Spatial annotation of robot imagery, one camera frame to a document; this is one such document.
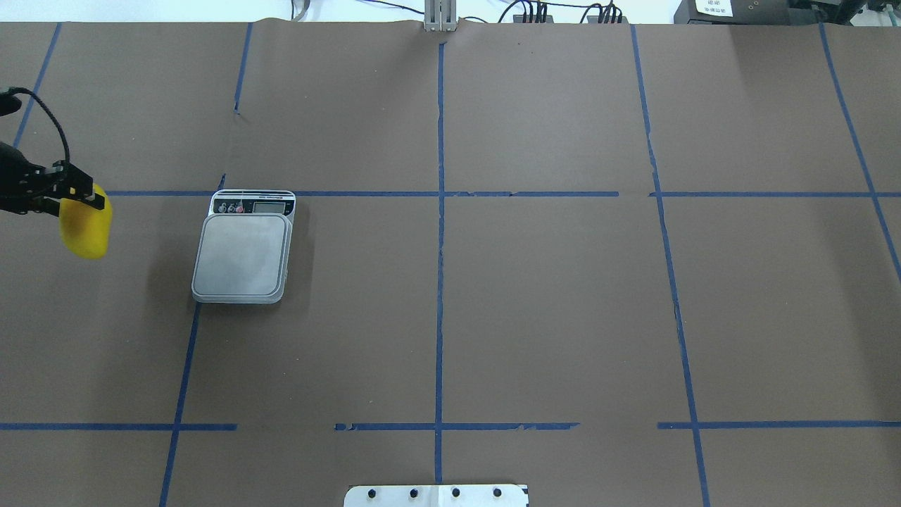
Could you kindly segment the yellow mango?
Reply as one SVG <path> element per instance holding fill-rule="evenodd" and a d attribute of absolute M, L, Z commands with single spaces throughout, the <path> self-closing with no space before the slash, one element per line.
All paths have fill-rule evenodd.
<path fill-rule="evenodd" d="M 113 209 L 106 193 L 96 183 L 94 198 L 104 198 L 100 211 L 72 199 L 59 201 L 59 234 L 65 247 L 75 256 L 96 260 L 103 258 L 109 245 Z"/>

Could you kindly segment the silver digital kitchen scale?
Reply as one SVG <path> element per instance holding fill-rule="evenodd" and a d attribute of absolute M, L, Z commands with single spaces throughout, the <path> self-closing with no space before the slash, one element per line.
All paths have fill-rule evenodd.
<path fill-rule="evenodd" d="M 274 189 L 213 193 L 194 261 L 199 303 L 268 305 L 284 295 L 296 195 Z"/>

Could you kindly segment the black computer box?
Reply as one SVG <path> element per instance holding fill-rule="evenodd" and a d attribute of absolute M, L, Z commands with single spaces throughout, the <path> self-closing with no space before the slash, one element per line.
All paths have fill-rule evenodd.
<path fill-rule="evenodd" d="M 816 25 L 813 10 L 794 1 L 682 1 L 675 25 Z"/>

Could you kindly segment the aluminium frame post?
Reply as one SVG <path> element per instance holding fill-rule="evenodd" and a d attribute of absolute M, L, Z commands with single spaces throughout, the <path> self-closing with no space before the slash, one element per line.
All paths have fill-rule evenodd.
<path fill-rule="evenodd" d="M 425 0 L 425 32 L 454 32 L 459 26 L 456 0 Z"/>

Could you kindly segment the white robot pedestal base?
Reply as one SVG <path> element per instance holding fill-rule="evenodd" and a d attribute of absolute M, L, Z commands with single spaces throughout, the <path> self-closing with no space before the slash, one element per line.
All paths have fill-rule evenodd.
<path fill-rule="evenodd" d="M 528 487 L 520 484 L 358 485 L 345 494 L 344 506 L 529 506 Z"/>

